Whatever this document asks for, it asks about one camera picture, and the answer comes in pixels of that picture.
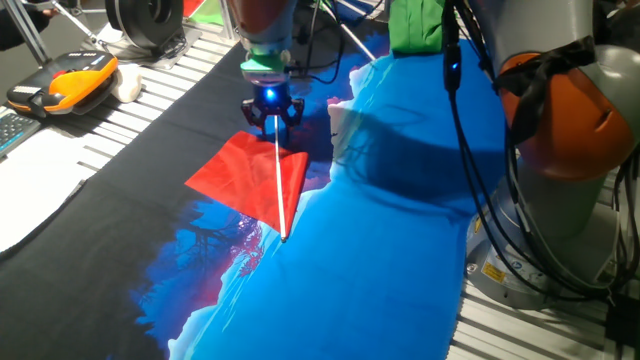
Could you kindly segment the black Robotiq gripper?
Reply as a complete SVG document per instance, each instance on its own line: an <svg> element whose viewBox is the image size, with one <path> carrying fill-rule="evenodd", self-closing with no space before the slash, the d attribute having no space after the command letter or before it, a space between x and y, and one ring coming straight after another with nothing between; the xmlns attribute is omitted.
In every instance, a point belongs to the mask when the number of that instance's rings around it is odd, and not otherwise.
<svg viewBox="0 0 640 360"><path fill-rule="evenodd" d="M289 83L255 85L253 99L244 100L241 111L247 122L263 129L266 116L281 116L287 128L298 126L303 117L305 101L302 98L291 98Z"/></svg>

